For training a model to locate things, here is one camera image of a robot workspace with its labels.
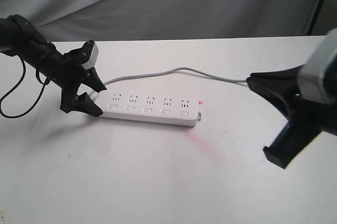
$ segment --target table surface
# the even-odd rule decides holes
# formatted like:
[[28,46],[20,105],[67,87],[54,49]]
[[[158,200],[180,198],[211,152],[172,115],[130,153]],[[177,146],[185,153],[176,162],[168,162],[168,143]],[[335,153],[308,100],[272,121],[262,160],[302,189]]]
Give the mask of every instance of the table surface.
[[[96,68],[102,80],[180,66],[242,79],[303,64],[321,40],[98,42]],[[62,53],[81,45],[56,43]],[[0,65],[3,94],[22,69],[17,57]],[[28,66],[5,112],[36,99],[34,73]],[[334,136],[321,134],[282,170],[262,148],[286,120],[247,87],[181,73],[108,88],[117,87],[196,97],[202,120],[183,128],[65,114],[50,84],[30,114],[0,118],[0,223],[337,223]]]

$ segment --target electrical outlet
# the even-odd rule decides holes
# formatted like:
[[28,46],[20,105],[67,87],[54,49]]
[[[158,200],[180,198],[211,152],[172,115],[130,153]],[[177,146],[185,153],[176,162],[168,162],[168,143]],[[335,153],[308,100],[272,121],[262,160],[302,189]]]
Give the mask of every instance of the electrical outlet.
[[95,103],[105,118],[187,127],[195,126],[200,119],[199,102],[191,98],[104,90],[98,93]]

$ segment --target fabric backdrop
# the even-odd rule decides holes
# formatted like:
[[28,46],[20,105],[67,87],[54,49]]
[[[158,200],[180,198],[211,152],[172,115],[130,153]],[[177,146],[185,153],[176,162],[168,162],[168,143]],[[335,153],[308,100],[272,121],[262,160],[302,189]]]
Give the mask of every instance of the fabric backdrop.
[[50,40],[304,35],[318,0],[0,0]]

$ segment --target red stain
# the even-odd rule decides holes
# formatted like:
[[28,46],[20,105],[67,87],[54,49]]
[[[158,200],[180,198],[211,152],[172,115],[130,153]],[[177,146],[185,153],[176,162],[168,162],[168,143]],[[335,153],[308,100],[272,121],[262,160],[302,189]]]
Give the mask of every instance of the red stain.
[[207,155],[209,155],[210,157],[215,159],[215,161],[221,162],[220,156],[217,153],[216,148],[214,148],[214,146],[210,142],[206,142],[206,141],[201,140],[199,137],[194,135],[190,130],[186,132],[186,137],[192,143],[194,143],[195,146],[197,146],[198,148],[201,148],[201,150],[204,153],[206,153]]

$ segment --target gray cable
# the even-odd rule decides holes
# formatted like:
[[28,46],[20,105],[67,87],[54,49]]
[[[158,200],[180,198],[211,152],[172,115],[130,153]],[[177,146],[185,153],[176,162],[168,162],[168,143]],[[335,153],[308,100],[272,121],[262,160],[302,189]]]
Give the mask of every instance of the gray cable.
[[[218,76],[215,76],[215,75],[212,75],[212,74],[204,73],[204,72],[202,72],[200,70],[196,70],[196,69],[192,69],[192,68],[188,68],[188,67],[179,67],[179,68],[175,68],[175,69],[172,69],[172,70],[167,70],[167,71],[162,72],[162,73],[148,73],[148,74],[139,74],[139,75],[131,75],[131,76],[124,76],[124,77],[113,78],[113,79],[110,79],[110,80],[104,82],[103,84],[106,86],[108,84],[111,84],[111,83],[114,83],[114,82],[117,82],[117,81],[122,81],[122,80],[163,76],[163,75],[167,75],[167,74],[178,72],[179,70],[189,70],[191,72],[195,72],[195,73],[198,73],[200,75],[204,75],[204,76],[206,76],[208,78],[215,79],[215,80],[220,80],[220,81],[224,81],[224,82],[228,82],[228,83],[235,83],[235,84],[247,83],[247,81],[243,80],[243,79],[223,78],[223,77],[218,77]],[[91,97],[94,94],[94,92],[95,91],[91,91],[89,93],[89,96]]]

